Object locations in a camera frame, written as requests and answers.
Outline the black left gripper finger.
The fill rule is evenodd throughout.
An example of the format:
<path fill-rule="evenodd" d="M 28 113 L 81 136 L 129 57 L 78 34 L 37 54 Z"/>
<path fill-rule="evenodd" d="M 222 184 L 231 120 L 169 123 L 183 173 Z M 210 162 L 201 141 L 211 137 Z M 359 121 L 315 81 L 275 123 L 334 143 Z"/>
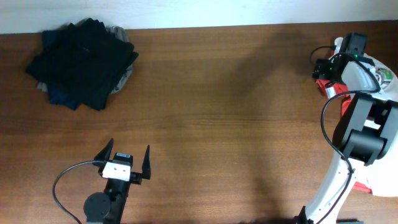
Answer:
<path fill-rule="evenodd" d="M 144 160 L 142 163 L 142 178 L 150 180 L 151 178 L 151 167 L 150 167 L 150 146 L 147 146 Z"/>
<path fill-rule="evenodd" d="M 95 161 L 108 161 L 113 148 L 114 139 L 111 138 L 107 145 L 94 157 Z"/>

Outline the white printed t-shirt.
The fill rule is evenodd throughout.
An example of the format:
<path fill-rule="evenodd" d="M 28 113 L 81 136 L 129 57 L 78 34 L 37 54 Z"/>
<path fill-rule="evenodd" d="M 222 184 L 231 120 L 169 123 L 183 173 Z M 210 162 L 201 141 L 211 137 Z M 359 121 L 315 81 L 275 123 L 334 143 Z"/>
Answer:
<path fill-rule="evenodd" d="M 333 144 L 352 161 L 361 161 L 361 183 L 379 197 L 397 196 L 397 77 L 386 65 L 365 54 L 367 37 L 351 33 L 335 39 L 333 58 L 346 66 L 342 82 L 351 92 Z"/>

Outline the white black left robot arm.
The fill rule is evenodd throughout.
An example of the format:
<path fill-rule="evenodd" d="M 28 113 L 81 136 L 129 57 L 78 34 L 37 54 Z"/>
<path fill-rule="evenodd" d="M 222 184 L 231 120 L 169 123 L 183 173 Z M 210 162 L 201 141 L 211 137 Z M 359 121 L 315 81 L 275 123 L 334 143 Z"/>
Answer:
<path fill-rule="evenodd" d="M 142 171 L 134 172 L 133 156 L 117 152 L 110 157 L 114 140 L 94 157 L 94 165 L 99 167 L 99 175 L 107 180 L 102 192 L 90 195 L 83 206 L 87 223 L 120 224 L 124 207 L 132 184 L 140 185 L 142 180 L 151 178 L 150 147 L 147 146 Z"/>

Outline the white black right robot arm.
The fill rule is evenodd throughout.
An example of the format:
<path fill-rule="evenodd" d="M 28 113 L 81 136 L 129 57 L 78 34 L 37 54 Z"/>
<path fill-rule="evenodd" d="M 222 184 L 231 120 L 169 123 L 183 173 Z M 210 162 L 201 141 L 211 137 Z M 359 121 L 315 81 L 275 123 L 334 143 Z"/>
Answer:
<path fill-rule="evenodd" d="M 335 39 L 330 58 L 314 64 L 313 79 L 330 104 L 342 97 L 332 137 L 333 158 L 312 199 L 294 223 L 338 223 L 352 189 L 377 197 L 397 196 L 397 75 L 367 55 L 367 37 L 352 32 Z"/>

